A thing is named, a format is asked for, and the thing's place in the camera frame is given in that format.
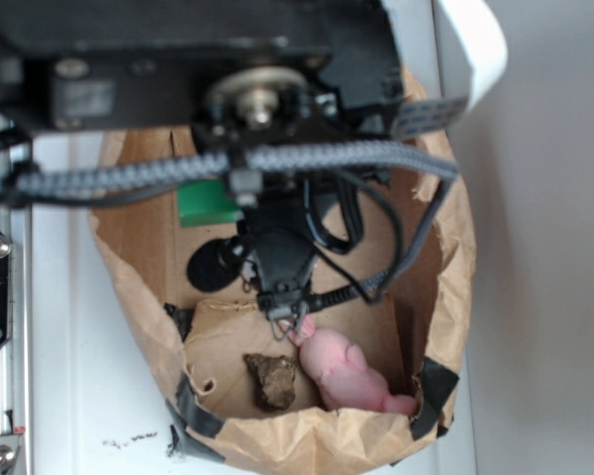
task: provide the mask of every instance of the cardboard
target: cardboard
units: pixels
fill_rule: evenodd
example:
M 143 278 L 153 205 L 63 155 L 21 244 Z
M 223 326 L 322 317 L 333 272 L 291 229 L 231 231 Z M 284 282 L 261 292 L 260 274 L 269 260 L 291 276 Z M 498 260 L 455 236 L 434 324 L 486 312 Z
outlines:
M 424 97 L 422 87 L 405 71 L 408 100 Z M 415 140 L 436 156 L 451 158 L 444 133 Z M 193 153 L 187 128 L 109 134 L 101 164 L 152 160 Z M 406 242 L 437 185 L 433 176 L 396 170 L 386 190 L 405 226 Z M 391 257 L 389 225 L 369 200 L 361 200 L 366 237 L 343 258 L 359 277 L 383 268 Z M 132 333 L 163 396 L 180 412 L 176 392 L 181 374 L 188 378 L 200 407 L 224 418 L 217 434 L 187 433 L 226 463 L 260 473 L 353 474 L 396 462 L 434 441 L 439 427 L 452 421 L 455 392 L 439 422 L 421 438 L 412 437 L 409 418 L 354 409 L 327 412 L 316 388 L 298 372 L 297 399 L 284 413 L 268 413 L 253 403 L 253 380 L 242 360 L 245 352 L 295 354 L 290 342 L 273 340 L 268 322 L 251 302 L 242 281 L 202 294 L 187 282 L 185 268 L 193 251 L 211 238 L 228 238 L 233 225 L 181 229 L 175 195 L 169 193 L 136 205 L 95 210 L 90 216 Z M 339 213 L 327 226 L 339 230 Z M 333 259 L 341 262 L 339 256 Z M 356 300 L 316 314 L 318 326 L 334 328 L 357 342 L 370 365 L 381 371 L 394 393 L 415 395 L 425 403 L 414 375 L 425 358 L 459 372 L 468 332 L 475 237 L 461 179 L 451 187 L 433 232 L 415 264 L 390 287 L 385 302 L 369 308 Z M 323 262 L 313 285 L 317 292 L 346 284 Z M 163 303 L 196 308 L 193 330 L 183 342 Z

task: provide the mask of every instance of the black tape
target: black tape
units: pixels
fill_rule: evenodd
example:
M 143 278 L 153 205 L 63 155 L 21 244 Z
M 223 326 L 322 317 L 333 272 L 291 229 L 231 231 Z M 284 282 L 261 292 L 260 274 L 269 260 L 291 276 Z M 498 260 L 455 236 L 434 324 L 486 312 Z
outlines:
M 423 406 L 412 422 L 414 440 L 432 431 L 459 380 L 459 376 L 453 371 L 428 357 L 425 357 L 423 369 L 418 376 L 423 388 Z
M 176 401 L 178 402 L 178 411 L 180 417 L 194 431 L 207 437 L 215 437 L 222 429 L 225 421 L 218 416 L 205 411 L 196 404 L 194 392 L 185 374 L 180 378 L 178 391 L 176 391 Z
M 212 462 L 225 463 L 225 457 L 216 452 L 213 448 L 205 445 L 204 443 L 196 440 L 194 437 L 187 433 L 186 424 L 183 418 L 181 418 L 176 410 L 173 408 L 169 401 L 165 402 L 174 424 L 172 425 L 172 442 L 171 449 L 177 450 L 181 453 L 191 455 L 193 457 L 204 458 Z
M 193 309 L 179 309 L 175 305 L 172 304 L 165 304 L 163 308 L 167 312 L 167 314 L 174 320 L 176 327 L 178 328 L 178 332 L 180 333 L 180 337 L 182 340 L 186 340 L 189 332 L 191 332 L 192 325 L 191 321 L 194 318 L 194 310 Z

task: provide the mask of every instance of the gray braided cable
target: gray braided cable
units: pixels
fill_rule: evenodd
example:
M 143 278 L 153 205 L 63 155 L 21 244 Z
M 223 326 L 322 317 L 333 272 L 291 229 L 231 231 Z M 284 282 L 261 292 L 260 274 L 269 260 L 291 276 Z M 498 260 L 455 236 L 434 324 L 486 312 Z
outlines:
M 392 141 L 362 141 L 260 146 L 247 153 L 251 169 L 267 173 L 309 171 L 353 166 L 408 168 L 455 179 L 457 165 L 439 160 L 409 145 Z
M 33 196 L 98 190 L 127 191 L 184 183 L 218 175 L 228 169 L 229 157 L 220 151 L 107 168 L 22 175 L 16 188 Z

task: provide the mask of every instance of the debris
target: debris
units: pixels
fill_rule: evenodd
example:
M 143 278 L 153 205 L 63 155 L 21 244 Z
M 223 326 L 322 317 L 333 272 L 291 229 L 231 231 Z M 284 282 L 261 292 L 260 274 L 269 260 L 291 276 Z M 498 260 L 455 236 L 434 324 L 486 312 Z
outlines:
M 257 403 L 271 411 L 285 411 L 295 401 L 295 358 L 246 354 L 248 369 L 257 380 Z

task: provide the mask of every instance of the black cable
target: black cable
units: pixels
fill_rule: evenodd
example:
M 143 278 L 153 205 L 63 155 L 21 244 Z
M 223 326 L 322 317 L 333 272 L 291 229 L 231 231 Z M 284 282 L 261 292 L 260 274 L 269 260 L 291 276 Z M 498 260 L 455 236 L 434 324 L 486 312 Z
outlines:
M 0 131 L 0 150 L 31 141 L 31 137 L 23 130 L 12 127 Z
M 414 237 L 412 238 L 411 244 L 409 249 L 405 252 L 400 263 L 396 266 L 395 271 L 393 274 L 386 274 L 385 272 L 381 272 L 376 274 L 369 279 L 361 282 L 361 287 L 370 289 L 374 286 L 379 285 L 382 281 L 388 277 L 394 278 L 397 275 L 400 275 L 404 271 L 406 271 L 411 264 L 416 260 L 418 255 L 420 254 L 423 244 L 427 239 L 427 235 L 429 234 L 430 229 L 432 228 L 432 224 L 438 210 L 440 209 L 443 201 L 445 200 L 446 194 L 450 189 L 452 184 L 452 180 L 442 180 L 438 185 L 436 193 L 432 198 L 432 201 L 427 206 L 421 221 L 418 223 L 416 227 L 416 231 L 414 233 Z M 355 292 L 354 287 L 346 286 L 344 288 L 337 289 L 332 292 L 328 292 L 320 298 L 315 300 L 311 307 L 313 312 L 318 312 L 320 310 L 326 309 L 328 307 L 332 307 L 334 305 L 342 304 L 343 302 L 347 302 L 349 300 L 355 299 L 358 297 L 358 294 Z
M 385 198 L 382 193 L 376 190 L 376 188 L 367 184 L 364 180 L 346 170 L 336 169 L 331 171 L 342 180 L 354 185 L 356 188 L 365 193 L 385 213 L 392 226 L 392 232 L 394 234 L 394 255 L 392 257 L 391 264 L 384 271 L 384 278 L 376 286 L 374 291 L 374 297 L 371 303 L 378 303 L 383 299 L 383 292 L 394 279 L 396 268 L 399 266 L 403 258 L 403 225 L 400 221 L 400 217 L 398 216 L 398 212 L 394 209 L 391 203 L 389 203 L 387 198 Z

